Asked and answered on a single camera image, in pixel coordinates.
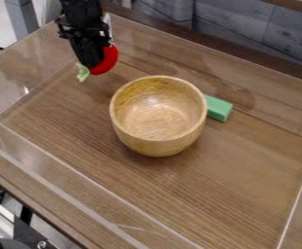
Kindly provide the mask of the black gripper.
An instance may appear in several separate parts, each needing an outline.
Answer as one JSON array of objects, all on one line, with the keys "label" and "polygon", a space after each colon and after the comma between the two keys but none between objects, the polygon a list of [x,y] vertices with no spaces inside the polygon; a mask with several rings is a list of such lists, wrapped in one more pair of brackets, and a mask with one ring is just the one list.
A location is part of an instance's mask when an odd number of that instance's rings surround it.
[{"label": "black gripper", "polygon": [[58,36],[70,41],[78,62],[87,68],[97,66],[103,60],[103,48],[113,45],[110,25],[98,20],[94,26],[75,27],[65,17],[55,18],[54,23]]}]

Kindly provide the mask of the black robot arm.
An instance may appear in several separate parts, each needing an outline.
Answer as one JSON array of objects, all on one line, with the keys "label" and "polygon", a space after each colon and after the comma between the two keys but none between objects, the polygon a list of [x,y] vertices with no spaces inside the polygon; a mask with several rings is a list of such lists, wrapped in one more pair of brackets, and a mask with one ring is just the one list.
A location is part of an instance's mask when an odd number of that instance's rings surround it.
[{"label": "black robot arm", "polygon": [[91,69],[103,61],[103,48],[111,41],[99,0],[59,0],[59,4],[58,36],[69,41],[79,64]]}]

